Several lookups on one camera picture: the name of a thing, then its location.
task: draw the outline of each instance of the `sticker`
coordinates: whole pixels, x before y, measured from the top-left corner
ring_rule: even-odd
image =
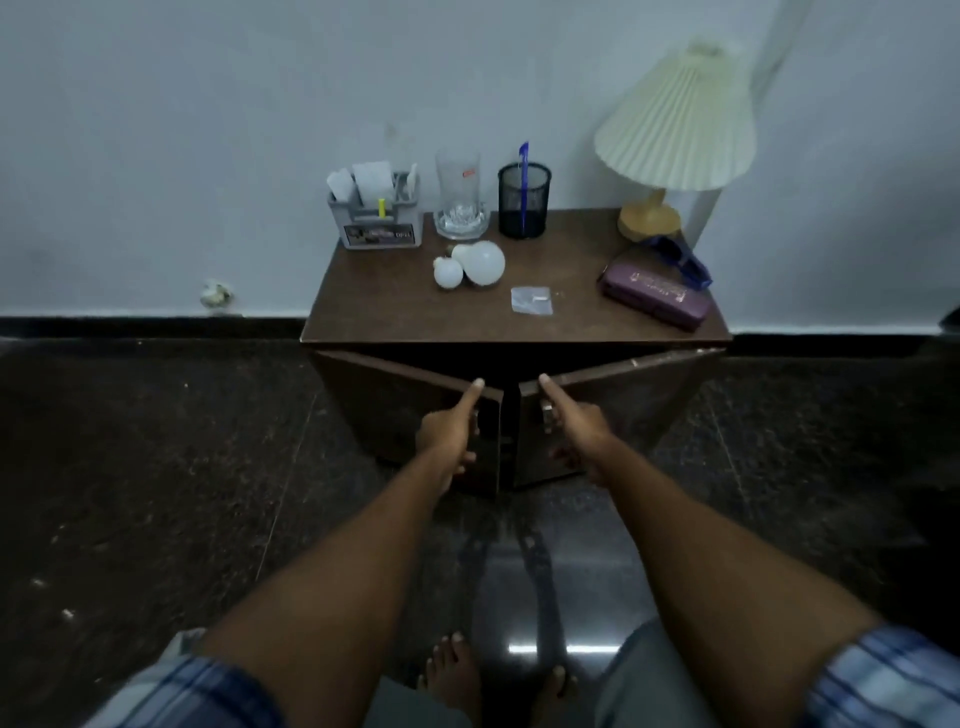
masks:
[[[414,245],[414,226],[400,223],[386,225],[344,225],[348,248],[378,245]]]

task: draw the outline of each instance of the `cabinet door handle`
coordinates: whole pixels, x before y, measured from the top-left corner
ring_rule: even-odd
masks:
[[[550,400],[540,400],[540,411],[543,413],[543,432],[544,434],[553,434],[554,428],[560,423],[557,416],[557,409]]]

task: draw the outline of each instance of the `cabinet door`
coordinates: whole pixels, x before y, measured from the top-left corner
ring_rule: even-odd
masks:
[[[470,386],[462,379],[359,353],[311,351],[310,356],[361,447],[399,464],[415,454],[414,439],[423,415],[452,407]],[[469,440],[477,461],[466,473],[454,477],[454,487],[496,495],[502,401],[503,392],[484,389],[474,410],[475,428]]]
[[[666,352],[551,376],[573,399],[599,405],[613,432],[644,452],[683,410],[721,353]],[[564,434],[535,381],[520,383],[519,416],[514,485],[572,473],[549,456]]]

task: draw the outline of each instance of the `drinking glass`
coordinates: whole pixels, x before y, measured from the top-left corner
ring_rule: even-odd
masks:
[[[433,219],[437,232],[451,240],[470,240],[482,235],[490,216],[480,202],[480,155],[442,149],[437,153],[440,209]]]

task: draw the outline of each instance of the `wooden tabletop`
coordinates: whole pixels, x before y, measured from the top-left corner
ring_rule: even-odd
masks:
[[[433,216],[423,221],[419,248],[349,251],[342,245],[326,271],[300,340],[345,345],[394,342],[630,342],[672,346],[726,344],[731,340],[714,307],[693,332],[663,324],[601,296],[596,279],[611,257],[629,243],[616,229],[615,209],[551,210],[546,233],[511,240],[497,230],[496,213],[483,236],[503,250],[507,269],[495,285],[465,282],[444,291],[433,280],[433,259],[449,240]],[[658,274],[679,274],[634,246],[622,259]],[[510,289],[550,288],[552,316],[515,313]]]

